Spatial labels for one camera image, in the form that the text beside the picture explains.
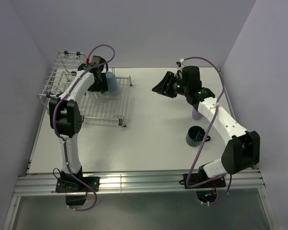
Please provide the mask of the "blue cup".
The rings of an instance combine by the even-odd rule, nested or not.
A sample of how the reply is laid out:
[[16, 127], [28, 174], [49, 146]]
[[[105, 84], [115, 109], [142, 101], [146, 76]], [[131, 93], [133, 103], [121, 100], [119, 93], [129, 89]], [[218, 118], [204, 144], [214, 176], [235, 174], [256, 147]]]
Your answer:
[[108, 84], [108, 91], [115, 92], [118, 88], [116, 76], [112, 72], [106, 73], [106, 80]]

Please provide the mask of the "clear glass cup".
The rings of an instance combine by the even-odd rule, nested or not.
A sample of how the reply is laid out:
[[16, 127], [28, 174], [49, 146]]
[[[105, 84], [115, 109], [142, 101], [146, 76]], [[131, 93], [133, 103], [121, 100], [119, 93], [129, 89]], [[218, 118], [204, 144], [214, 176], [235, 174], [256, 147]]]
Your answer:
[[111, 100], [115, 97], [116, 92], [87, 92], [92, 101]]

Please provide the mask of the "dark green mug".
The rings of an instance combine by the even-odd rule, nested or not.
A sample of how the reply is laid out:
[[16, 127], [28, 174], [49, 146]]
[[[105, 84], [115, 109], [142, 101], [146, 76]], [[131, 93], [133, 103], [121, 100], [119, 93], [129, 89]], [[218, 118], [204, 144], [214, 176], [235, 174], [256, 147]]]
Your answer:
[[186, 135], [186, 143], [191, 147], [200, 146], [201, 142], [205, 140], [208, 142], [211, 140], [210, 136], [205, 136], [205, 130], [200, 126], [192, 126], [189, 128], [187, 135]]

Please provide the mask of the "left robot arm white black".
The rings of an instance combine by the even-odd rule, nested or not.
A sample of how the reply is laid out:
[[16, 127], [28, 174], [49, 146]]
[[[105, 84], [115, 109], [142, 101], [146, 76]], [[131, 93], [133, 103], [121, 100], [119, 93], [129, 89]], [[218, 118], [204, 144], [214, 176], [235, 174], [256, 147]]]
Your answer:
[[78, 154], [78, 133], [83, 123], [78, 103], [91, 86], [98, 91], [108, 90], [104, 69], [108, 70], [104, 58], [88, 58], [72, 72], [74, 78], [68, 88], [49, 100], [50, 126], [59, 138], [63, 159], [57, 178], [57, 193], [80, 191], [86, 187]]

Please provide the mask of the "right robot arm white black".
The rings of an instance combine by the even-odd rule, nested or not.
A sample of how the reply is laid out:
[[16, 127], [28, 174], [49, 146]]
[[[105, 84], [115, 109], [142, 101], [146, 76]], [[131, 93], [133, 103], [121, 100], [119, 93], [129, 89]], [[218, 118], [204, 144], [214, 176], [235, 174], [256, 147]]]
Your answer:
[[199, 184], [208, 187], [215, 177], [236, 174], [259, 163], [260, 136], [241, 126], [219, 103], [209, 88], [202, 86], [197, 66], [168, 71], [153, 92], [169, 98], [185, 96], [187, 102], [203, 115], [222, 137], [226, 147], [220, 159], [205, 164], [198, 175]]

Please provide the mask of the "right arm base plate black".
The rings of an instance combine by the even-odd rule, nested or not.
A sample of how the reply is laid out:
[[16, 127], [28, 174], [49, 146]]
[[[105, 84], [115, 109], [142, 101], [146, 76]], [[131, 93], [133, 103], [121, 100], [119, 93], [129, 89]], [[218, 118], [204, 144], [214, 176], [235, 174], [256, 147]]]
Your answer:
[[183, 174], [183, 178], [179, 181], [185, 189], [191, 189], [193, 185], [195, 188], [223, 188], [226, 187], [226, 180], [224, 176], [217, 176], [215, 178], [208, 178], [204, 172], [192, 173], [187, 185], [188, 174]]

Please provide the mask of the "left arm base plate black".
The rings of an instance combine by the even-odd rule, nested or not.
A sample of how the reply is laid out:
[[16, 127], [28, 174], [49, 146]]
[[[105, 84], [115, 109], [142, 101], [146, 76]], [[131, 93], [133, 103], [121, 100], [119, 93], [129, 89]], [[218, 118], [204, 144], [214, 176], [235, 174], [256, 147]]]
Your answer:
[[[84, 177], [82, 181], [90, 186], [95, 192], [99, 190], [100, 177]], [[91, 192], [92, 190], [79, 181], [67, 182], [59, 179], [57, 181], [56, 193]]]

